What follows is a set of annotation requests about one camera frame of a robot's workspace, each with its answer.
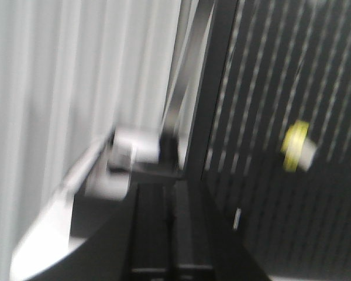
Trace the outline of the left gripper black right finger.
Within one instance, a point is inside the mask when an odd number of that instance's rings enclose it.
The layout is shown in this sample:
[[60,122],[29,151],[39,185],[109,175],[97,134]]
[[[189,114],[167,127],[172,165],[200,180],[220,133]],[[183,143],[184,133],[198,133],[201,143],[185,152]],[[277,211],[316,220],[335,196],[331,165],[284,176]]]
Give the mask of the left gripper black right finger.
[[201,195],[186,181],[174,187],[174,269],[176,280],[215,279]]

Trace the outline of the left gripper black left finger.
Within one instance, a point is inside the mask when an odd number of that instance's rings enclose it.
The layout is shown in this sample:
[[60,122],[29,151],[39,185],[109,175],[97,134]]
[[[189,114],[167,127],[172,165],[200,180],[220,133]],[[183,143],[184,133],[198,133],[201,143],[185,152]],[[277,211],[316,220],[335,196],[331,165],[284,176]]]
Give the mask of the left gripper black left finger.
[[130,253],[130,280],[171,280],[172,188],[167,176],[136,173],[137,206]]

